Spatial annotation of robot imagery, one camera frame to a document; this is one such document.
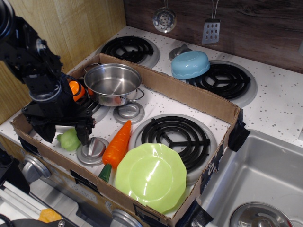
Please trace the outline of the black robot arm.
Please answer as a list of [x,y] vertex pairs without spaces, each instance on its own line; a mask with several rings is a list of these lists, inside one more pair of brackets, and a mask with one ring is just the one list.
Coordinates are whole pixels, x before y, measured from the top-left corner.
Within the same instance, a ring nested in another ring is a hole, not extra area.
[[56,126],[74,127],[82,145],[89,143],[95,126],[92,111],[78,105],[68,79],[61,72],[60,57],[15,11],[0,2],[0,59],[28,87],[32,101],[21,112],[45,141],[52,142]]

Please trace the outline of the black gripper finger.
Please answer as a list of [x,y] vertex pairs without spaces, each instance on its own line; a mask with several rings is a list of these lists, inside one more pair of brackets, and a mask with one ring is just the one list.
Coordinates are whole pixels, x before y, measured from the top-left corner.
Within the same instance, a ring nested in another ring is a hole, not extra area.
[[32,127],[42,139],[44,139],[46,142],[52,143],[56,133],[55,125],[32,125]]
[[77,137],[83,146],[89,144],[89,136],[92,133],[92,127],[80,122],[75,127]]

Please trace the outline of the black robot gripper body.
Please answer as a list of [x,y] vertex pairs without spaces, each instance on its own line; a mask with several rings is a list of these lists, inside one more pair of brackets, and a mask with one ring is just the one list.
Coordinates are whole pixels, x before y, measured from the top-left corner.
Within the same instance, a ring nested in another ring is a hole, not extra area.
[[80,132],[92,132],[92,111],[76,104],[70,90],[30,91],[32,101],[21,112],[36,132],[56,132],[56,126],[73,126]]

